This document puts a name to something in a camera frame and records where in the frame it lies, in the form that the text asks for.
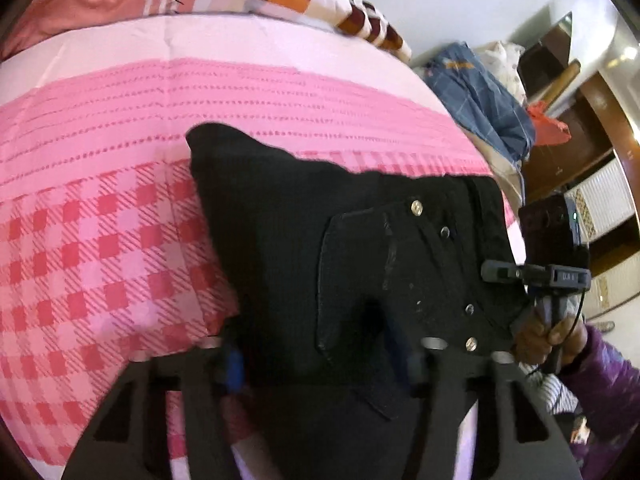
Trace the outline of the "person's right hand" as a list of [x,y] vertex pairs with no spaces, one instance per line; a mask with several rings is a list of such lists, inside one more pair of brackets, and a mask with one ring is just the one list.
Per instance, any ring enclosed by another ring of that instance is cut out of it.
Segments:
[[541,365],[554,349],[560,349],[561,366],[564,367],[585,350],[588,339],[588,330],[579,316],[569,314],[550,327],[537,313],[532,313],[515,335],[512,353],[518,362]]

